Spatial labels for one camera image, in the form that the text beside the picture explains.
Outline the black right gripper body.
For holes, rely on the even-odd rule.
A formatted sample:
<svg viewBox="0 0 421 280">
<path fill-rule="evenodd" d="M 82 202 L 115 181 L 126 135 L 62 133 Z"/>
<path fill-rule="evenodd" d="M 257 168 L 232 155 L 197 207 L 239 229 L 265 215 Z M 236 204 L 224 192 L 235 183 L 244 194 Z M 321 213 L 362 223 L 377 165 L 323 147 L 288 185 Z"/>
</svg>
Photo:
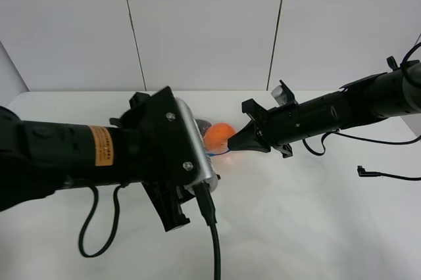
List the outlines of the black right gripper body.
<svg viewBox="0 0 421 280">
<path fill-rule="evenodd" d="M 269 110 L 263 108 L 254 99 L 249 99 L 241 104 L 242 113 L 254 121 L 256 136 L 260 137 L 270 146 L 270 151 L 275 149 L 281 152 L 284 158 L 293 156 L 290 143 L 293 129 L 301 126 L 298 114 L 298 102 L 290 88 L 283 82 L 284 91 L 288 96 L 288 103 Z"/>
</svg>

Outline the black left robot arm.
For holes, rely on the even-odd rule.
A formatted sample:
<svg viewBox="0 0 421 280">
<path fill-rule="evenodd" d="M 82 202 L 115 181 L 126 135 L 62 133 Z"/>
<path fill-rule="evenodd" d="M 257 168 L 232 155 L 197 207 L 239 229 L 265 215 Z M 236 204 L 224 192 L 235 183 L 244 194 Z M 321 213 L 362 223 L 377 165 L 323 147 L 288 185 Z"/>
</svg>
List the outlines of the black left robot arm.
<svg viewBox="0 0 421 280">
<path fill-rule="evenodd" d="M 87 185 L 141 183 L 166 231 L 201 179 L 187 118 L 169 87 L 136 93 L 110 126 L 21 120 L 1 109 L 1 209 Z"/>
</svg>

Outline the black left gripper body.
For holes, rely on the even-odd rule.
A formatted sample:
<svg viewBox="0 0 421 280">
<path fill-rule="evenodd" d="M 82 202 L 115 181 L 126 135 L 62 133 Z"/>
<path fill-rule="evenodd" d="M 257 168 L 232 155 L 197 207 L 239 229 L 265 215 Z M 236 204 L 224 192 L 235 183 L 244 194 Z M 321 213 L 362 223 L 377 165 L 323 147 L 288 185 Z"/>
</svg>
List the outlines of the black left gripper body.
<svg viewBox="0 0 421 280">
<path fill-rule="evenodd" d="M 123 136 L 122 147 L 114 151 L 125 153 L 130 180 L 142 183 L 164 230 L 188 224 L 181 205 L 192 198 L 186 187 L 197 179 L 199 168 L 171 88 L 135 93 L 130 109 L 110 123 Z"/>
</svg>

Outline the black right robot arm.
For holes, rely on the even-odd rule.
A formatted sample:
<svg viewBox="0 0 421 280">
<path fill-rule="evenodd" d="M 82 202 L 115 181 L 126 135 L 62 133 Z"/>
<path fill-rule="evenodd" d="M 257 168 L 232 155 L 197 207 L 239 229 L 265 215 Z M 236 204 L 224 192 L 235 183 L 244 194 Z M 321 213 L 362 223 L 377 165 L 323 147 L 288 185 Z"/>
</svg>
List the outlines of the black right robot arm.
<svg viewBox="0 0 421 280">
<path fill-rule="evenodd" d="M 250 122 L 228 139 L 231 151 L 268 153 L 276 149 L 292 156 L 291 144 L 309 137 L 420 113 L 420 61 L 403 69 L 374 74 L 348 83 L 340 91 L 298 103 L 284 82 L 272 91 L 278 103 L 269 110 L 254 99 L 242 103 Z"/>
</svg>

